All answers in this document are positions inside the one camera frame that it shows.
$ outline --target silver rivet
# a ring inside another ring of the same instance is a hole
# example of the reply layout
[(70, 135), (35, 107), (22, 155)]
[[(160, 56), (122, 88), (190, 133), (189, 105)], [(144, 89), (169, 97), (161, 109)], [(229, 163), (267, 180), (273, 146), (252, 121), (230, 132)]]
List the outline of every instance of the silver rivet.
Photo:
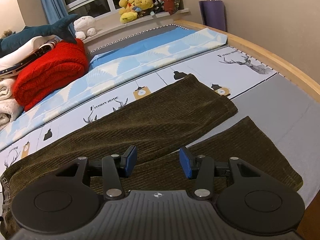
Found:
[(198, 197), (207, 197), (210, 195), (210, 191), (205, 188), (195, 190), (195, 195)]
[(118, 188), (111, 188), (107, 190), (107, 195), (109, 197), (119, 197), (122, 194), (122, 191)]

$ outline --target teal shark plush toy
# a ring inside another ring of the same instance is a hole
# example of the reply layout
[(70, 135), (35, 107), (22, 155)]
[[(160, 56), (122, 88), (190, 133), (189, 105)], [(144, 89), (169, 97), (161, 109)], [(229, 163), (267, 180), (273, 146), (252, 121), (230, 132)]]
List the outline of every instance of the teal shark plush toy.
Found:
[(26, 26), (21, 32), (12, 34), (4, 39), (0, 39), (0, 58), (16, 51), (22, 45), (37, 36), (45, 37), (56, 35), (65, 41), (76, 44), (76, 40), (68, 30), (68, 26), (78, 18), (79, 16), (77, 14), (71, 14), (63, 17), (54, 24), (36, 27)]

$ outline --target gray ribbed panel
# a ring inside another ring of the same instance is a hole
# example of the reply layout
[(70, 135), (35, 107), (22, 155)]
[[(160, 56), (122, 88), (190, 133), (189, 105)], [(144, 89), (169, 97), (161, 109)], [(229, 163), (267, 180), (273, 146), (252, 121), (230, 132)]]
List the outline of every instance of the gray ribbed panel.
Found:
[(281, 236), (252, 236), (226, 224), (207, 201), (196, 201), (184, 190), (131, 191), (108, 201), (100, 214), (76, 231), (46, 236), (20, 230), (12, 240), (301, 240), (290, 232)]

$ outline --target purple yoga mat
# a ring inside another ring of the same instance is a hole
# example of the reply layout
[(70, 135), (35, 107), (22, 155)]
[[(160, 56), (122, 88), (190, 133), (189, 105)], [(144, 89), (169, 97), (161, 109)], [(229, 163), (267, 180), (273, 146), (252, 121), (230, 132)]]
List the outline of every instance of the purple yoga mat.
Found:
[(212, 28), (226, 31), (224, 6), (222, 0), (199, 1), (202, 22)]

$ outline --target rolled red blanket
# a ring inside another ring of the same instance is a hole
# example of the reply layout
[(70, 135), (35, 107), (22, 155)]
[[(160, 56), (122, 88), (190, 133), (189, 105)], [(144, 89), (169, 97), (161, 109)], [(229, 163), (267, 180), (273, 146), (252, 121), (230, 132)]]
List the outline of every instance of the rolled red blanket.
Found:
[(84, 44), (61, 41), (57, 46), (25, 67), (13, 85), (13, 96), (25, 111), (51, 92), (63, 88), (87, 73), (89, 62)]

